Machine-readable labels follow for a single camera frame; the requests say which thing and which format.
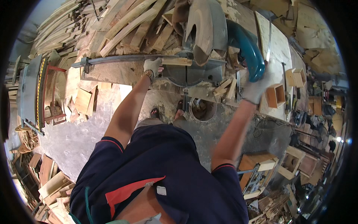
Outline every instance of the glove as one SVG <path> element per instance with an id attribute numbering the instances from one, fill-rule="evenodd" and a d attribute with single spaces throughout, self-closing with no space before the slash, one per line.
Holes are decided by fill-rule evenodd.
<path id="1" fill-rule="evenodd" d="M 257 82 L 247 82 L 242 93 L 242 97 L 254 104 L 259 104 L 262 94 L 266 91 L 267 87 L 271 86 L 271 80 L 273 77 L 272 65 L 278 63 L 274 59 L 270 59 L 270 62 L 266 64 L 265 72 L 262 78 Z"/>
<path id="2" fill-rule="evenodd" d="M 157 58 L 156 60 L 147 59 L 144 61 L 144 66 L 143 66 L 144 73 L 149 76 L 151 82 L 153 81 L 153 78 L 158 77 L 158 69 L 161 63 L 162 63 L 161 58 Z"/>

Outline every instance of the navy blue shirt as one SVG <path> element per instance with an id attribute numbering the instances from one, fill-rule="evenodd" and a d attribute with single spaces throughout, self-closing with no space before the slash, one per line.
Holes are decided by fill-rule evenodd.
<path id="1" fill-rule="evenodd" d="M 156 198 L 178 224 L 248 223 L 246 203 L 234 166 L 222 164 L 209 173 L 199 162 L 192 137 L 172 125 L 137 128 L 123 146 L 103 137 L 82 169 L 71 193 L 70 211 L 82 224 L 89 223 L 85 188 L 94 223 L 115 218 L 144 188 L 136 188 L 111 210 L 109 195 L 135 183 L 155 179 Z"/>

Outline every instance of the foot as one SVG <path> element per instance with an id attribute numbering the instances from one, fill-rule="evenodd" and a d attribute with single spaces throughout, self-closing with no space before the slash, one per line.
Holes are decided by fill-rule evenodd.
<path id="1" fill-rule="evenodd" d="M 158 119 L 160 119 L 158 108 L 153 108 L 153 109 L 152 109 L 152 111 L 150 112 L 150 117 L 151 117 L 151 118 L 158 118 Z"/>
<path id="2" fill-rule="evenodd" d="M 178 117 L 183 116 L 183 115 L 184 115 L 183 100 L 180 100 L 178 102 L 178 105 L 176 106 L 176 114 L 174 116 L 174 120 L 176 120 Z"/>

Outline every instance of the red metal frame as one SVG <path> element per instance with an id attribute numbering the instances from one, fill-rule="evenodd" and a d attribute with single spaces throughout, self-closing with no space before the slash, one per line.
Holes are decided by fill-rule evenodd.
<path id="1" fill-rule="evenodd" d="M 66 69 L 59 68 L 59 67 L 56 67 L 56 66 L 52 66 L 52 65 L 48 65 L 48 66 L 47 66 L 46 73 L 45 73 L 43 99 L 45 99 L 46 84 L 47 84 L 47 77 L 48 77 L 48 72 L 49 72 L 49 70 L 56 70 L 56 71 L 60 71 L 60 72 L 65 72 L 65 71 L 67 71 Z M 55 75 L 55 77 L 54 77 L 53 89 L 52 89 L 52 102 L 51 102 L 51 105 L 50 105 L 51 114 L 53 114 L 54 108 L 55 108 L 55 86 L 56 86 L 57 72 L 55 72 L 54 75 Z M 44 118 L 44 121 L 45 121 L 45 122 L 46 122 L 46 121 L 53 120 L 53 125 L 57 125 L 57 124 L 60 124 L 60 123 L 65 122 L 65 120 L 61 120 L 61 121 L 55 122 L 55 119 L 65 117 L 65 116 L 66 116 L 65 113 L 59 114 L 59 115 L 55 115 L 55 116 L 51 116 L 51 117 L 48 117 L 48 118 L 45 118 L 45 100 L 43 100 L 43 109 L 44 109 L 44 110 L 42 111 L 42 115 L 43 115 L 43 118 Z"/>

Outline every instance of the teal cord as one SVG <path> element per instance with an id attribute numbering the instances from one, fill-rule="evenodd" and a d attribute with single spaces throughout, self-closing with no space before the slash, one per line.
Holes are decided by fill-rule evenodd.
<path id="1" fill-rule="evenodd" d="M 72 217 L 72 219 L 74 220 L 74 222 L 75 223 L 77 223 L 77 224 L 82 224 L 78 219 L 77 219 L 77 217 L 74 215 L 74 214 L 72 214 L 72 213 L 68 213 L 71 217 Z"/>
<path id="2" fill-rule="evenodd" d="M 93 220 L 92 220 L 92 217 L 91 217 L 91 213 L 90 213 L 90 207 L 89 207 L 89 202 L 88 202 L 88 191 L 89 191 L 89 188 L 90 187 L 85 187 L 84 189 L 84 200 L 86 201 L 86 212 L 87 212 L 87 217 L 88 217 L 88 220 L 90 221 L 90 224 L 93 224 Z"/>

